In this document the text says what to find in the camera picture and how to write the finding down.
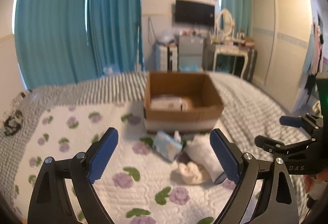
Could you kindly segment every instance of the pink clothing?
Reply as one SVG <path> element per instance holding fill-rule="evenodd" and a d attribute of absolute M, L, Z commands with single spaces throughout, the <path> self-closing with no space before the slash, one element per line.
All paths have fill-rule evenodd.
<path fill-rule="evenodd" d="M 314 23 L 314 54 L 313 54 L 312 75 L 316 75 L 318 72 L 322 72 L 322 66 L 323 66 L 322 44 L 320 43 L 319 32 L 320 32 L 319 26 L 316 23 Z"/>

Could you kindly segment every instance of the open brown cardboard box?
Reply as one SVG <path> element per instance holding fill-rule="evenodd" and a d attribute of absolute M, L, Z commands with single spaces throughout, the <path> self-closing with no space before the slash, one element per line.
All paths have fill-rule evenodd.
<path fill-rule="evenodd" d="M 187 111 L 153 110 L 151 98 L 179 96 Z M 199 132 L 213 129 L 224 109 L 222 99 L 206 73 L 150 72 L 145 91 L 145 126 L 149 132 Z"/>

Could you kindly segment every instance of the silver bolt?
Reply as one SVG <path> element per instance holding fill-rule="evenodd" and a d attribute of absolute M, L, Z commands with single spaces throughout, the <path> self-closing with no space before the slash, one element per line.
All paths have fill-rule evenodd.
<path fill-rule="evenodd" d="M 44 160 L 45 163 L 49 164 L 52 162 L 52 157 L 47 157 L 45 160 Z"/>
<path fill-rule="evenodd" d="M 82 159 L 84 157 L 85 157 L 85 152 L 79 152 L 79 153 L 76 154 L 77 159 Z"/>
<path fill-rule="evenodd" d="M 280 157 L 277 157 L 276 161 L 277 161 L 278 164 L 284 163 L 284 161 Z"/>
<path fill-rule="evenodd" d="M 253 156 L 250 153 L 244 154 L 245 159 L 251 160 Z"/>

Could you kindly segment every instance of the television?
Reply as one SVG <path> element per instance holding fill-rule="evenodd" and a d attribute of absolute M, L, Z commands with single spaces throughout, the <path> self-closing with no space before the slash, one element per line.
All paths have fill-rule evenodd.
<path fill-rule="evenodd" d="M 175 1 L 175 22 L 214 27 L 214 5 Z"/>

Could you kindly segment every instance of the wardrobe door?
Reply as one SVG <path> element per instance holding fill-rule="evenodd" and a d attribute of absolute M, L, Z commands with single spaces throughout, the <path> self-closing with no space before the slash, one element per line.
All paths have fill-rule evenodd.
<path fill-rule="evenodd" d="M 273 50 L 274 0 L 252 0 L 252 27 L 258 52 L 253 84 L 261 88 L 265 85 Z"/>
<path fill-rule="evenodd" d="M 310 0 L 277 1 L 277 40 L 266 80 L 268 93 L 290 110 L 295 104 L 311 32 Z"/>

